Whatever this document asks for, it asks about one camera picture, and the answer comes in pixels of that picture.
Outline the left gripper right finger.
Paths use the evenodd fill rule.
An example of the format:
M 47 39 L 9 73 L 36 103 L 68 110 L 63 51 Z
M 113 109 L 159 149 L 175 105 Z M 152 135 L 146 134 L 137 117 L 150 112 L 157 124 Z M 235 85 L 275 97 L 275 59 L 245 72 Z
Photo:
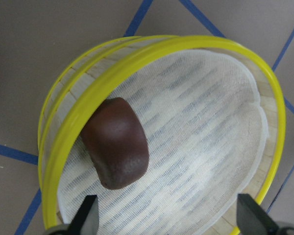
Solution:
M 249 194 L 237 196 L 237 227 L 242 235 L 285 235 Z

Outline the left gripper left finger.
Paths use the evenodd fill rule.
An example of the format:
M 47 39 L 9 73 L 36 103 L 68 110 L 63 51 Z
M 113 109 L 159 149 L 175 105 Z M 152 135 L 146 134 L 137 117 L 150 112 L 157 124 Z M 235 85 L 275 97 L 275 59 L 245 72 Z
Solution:
M 87 195 L 64 232 L 65 235 L 96 235 L 98 232 L 98 197 Z

